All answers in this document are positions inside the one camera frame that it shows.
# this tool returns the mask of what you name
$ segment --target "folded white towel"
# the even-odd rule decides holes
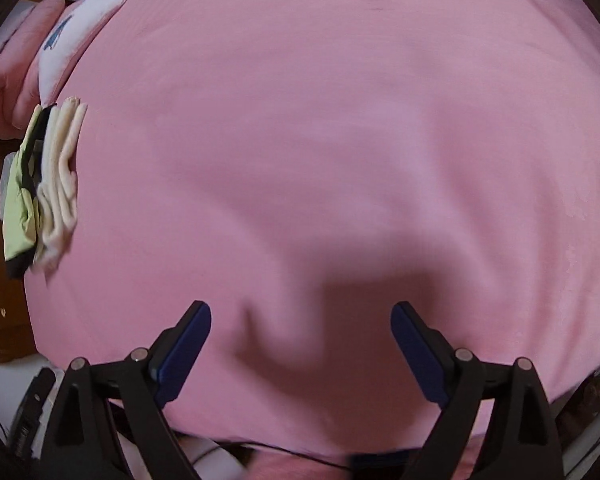
[[[39,244],[32,270],[55,270],[77,223],[77,177],[69,168],[86,104],[77,97],[51,110],[42,150],[42,179],[38,184],[41,207]]]

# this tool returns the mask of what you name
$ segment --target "blue gripper pad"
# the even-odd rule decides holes
[[[163,408],[175,400],[211,332],[211,309],[195,301],[177,325],[156,340],[149,362],[149,374],[158,384],[155,403]]]
[[[425,398],[444,408],[449,400],[446,380],[453,372],[451,346],[439,332],[428,328],[406,301],[391,312],[391,332]]]

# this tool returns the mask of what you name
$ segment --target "blue print on pillowcase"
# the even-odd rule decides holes
[[[62,30],[64,29],[64,26],[67,24],[67,22],[73,17],[72,14],[69,14],[62,23],[60,23],[60,25],[58,25],[56,27],[56,30],[53,31],[53,33],[51,34],[51,36],[49,36],[49,39],[46,40],[45,46],[42,50],[53,50],[53,47],[56,46],[56,43],[58,42],[58,38],[60,38],[60,34],[62,33]]]

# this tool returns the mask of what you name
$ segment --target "white floor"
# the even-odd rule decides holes
[[[29,383],[46,365],[40,354],[0,365],[0,422],[7,432]]]

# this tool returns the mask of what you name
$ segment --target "pink blanket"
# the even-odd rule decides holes
[[[69,95],[78,224],[27,277],[36,343],[117,360],[207,301],[176,428],[419,446],[438,410],[392,341],[400,300],[481,359],[532,358],[551,398],[600,363],[580,0],[127,0]]]

